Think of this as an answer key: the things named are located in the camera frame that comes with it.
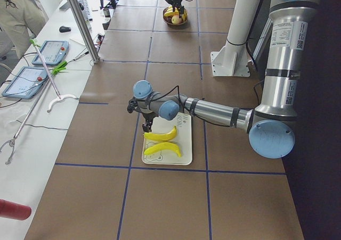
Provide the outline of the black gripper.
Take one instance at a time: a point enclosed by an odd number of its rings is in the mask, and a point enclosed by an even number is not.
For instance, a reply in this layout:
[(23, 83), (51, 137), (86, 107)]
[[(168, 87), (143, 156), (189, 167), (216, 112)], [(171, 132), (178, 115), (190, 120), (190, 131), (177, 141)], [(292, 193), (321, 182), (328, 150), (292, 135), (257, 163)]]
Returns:
[(170, 4), (172, 5), (173, 12), (175, 12), (177, 6), (180, 6), (179, 17), (184, 18), (185, 9), (184, 9), (184, 6), (181, 6), (182, 5), (181, 3), (182, 3), (182, 0), (171, 0)]
[(142, 110), (142, 115), (145, 118), (145, 123), (142, 124), (142, 128), (144, 132), (152, 131), (152, 122), (155, 118), (155, 113), (151, 110)]

